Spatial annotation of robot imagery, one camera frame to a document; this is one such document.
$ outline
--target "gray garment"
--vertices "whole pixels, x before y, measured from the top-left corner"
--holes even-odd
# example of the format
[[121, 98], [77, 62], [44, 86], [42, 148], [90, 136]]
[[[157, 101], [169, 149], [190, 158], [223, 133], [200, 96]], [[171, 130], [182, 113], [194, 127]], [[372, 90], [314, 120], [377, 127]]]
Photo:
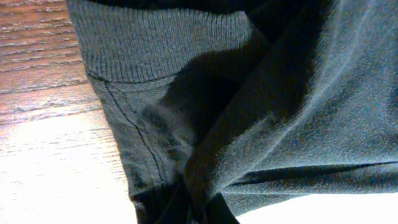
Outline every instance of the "gray garment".
[[229, 14], [67, 4], [139, 223], [159, 218], [182, 173], [195, 210], [221, 192], [236, 216], [398, 192], [398, 1], [308, 0], [275, 40], [268, 2]]

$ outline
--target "wooden table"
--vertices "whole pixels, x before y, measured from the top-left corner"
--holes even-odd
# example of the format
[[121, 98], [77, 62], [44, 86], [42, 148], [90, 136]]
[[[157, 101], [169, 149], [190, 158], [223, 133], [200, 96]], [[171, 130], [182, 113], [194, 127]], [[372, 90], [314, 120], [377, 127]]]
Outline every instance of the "wooden table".
[[0, 223], [136, 223], [62, 0], [0, 1]]

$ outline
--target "dark gray fabric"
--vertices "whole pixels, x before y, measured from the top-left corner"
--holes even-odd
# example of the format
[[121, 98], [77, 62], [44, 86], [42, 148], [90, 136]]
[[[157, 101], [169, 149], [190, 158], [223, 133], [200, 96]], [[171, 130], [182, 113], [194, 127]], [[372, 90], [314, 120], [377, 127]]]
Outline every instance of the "dark gray fabric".
[[398, 192], [398, 1], [281, 2], [212, 14], [67, 1], [139, 223], [182, 174], [196, 212], [218, 192], [234, 215]]

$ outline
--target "clothing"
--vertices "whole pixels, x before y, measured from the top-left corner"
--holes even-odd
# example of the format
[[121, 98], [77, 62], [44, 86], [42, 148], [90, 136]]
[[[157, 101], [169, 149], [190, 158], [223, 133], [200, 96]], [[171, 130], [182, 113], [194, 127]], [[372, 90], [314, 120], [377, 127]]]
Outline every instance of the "clothing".
[[398, 192], [398, 1], [109, 2], [67, 5], [139, 223], [182, 179], [235, 216]]

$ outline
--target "cloth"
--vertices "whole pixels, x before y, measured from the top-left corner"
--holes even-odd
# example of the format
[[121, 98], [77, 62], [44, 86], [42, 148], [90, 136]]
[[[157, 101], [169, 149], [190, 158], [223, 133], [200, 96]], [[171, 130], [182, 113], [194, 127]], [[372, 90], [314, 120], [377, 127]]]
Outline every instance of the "cloth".
[[398, 192], [398, 1], [198, 2], [67, 0], [139, 223]]

